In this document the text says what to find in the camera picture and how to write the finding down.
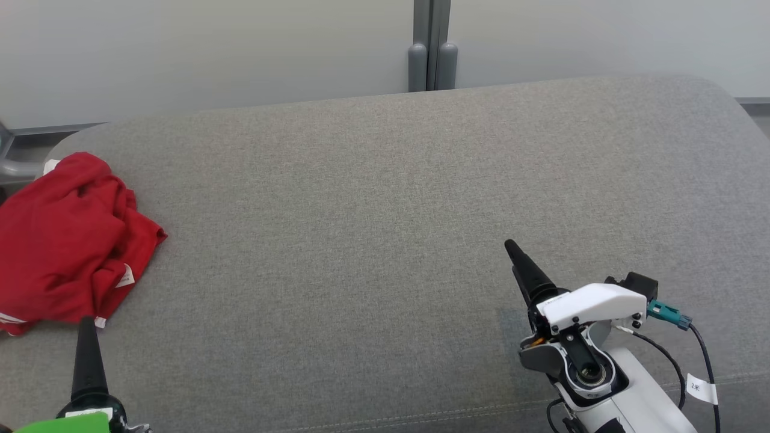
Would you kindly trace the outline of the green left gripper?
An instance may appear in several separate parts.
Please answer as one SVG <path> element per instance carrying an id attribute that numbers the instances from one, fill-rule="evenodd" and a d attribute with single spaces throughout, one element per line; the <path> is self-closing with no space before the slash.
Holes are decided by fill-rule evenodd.
<path id="1" fill-rule="evenodd" d="M 17 432 L 151 432 L 148 424 L 130 426 L 126 410 L 115 398 L 75 401 L 87 395 L 107 395 L 108 384 L 93 317 L 79 323 L 71 401 L 55 419 L 35 422 Z"/>

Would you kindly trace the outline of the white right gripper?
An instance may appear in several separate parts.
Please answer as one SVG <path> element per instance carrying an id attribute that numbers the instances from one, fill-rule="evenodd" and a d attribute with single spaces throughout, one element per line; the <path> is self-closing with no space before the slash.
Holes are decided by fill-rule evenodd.
<path id="1" fill-rule="evenodd" d="M 589 283 L 577 290 L 558 287 L 512 239 L 504 241 L 512 272 L 528 307 L 533 335 L 520 349 L 541 345 L 572 327 L 596 322 L 643 323 L 647 298 L 613 283 Z"/>

